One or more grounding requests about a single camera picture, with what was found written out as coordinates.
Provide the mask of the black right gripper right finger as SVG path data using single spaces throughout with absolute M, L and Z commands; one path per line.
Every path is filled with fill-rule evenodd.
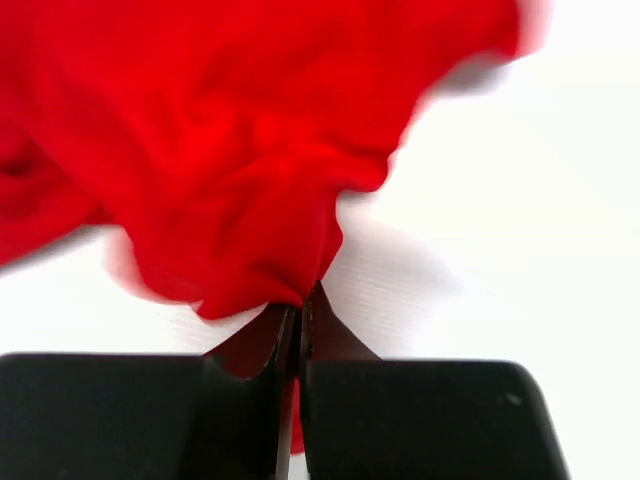
M 300 314 L 300 415 L 313 479 L 565 479 L 542 392 L 521 365 L 384 360 L 316 286 Z

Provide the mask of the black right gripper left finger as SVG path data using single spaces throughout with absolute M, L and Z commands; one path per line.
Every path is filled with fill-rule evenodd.
M 1 359 L 5 479 L 283 479 L 296 312 L 271 305 L 202 355 Z

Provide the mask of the red t-shirt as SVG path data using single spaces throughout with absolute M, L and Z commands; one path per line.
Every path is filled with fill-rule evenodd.
M 300 306 L 420 98 L 532 46 L 538 1 L 5 1 L 1 261 L 112 223 L 124 283 Z

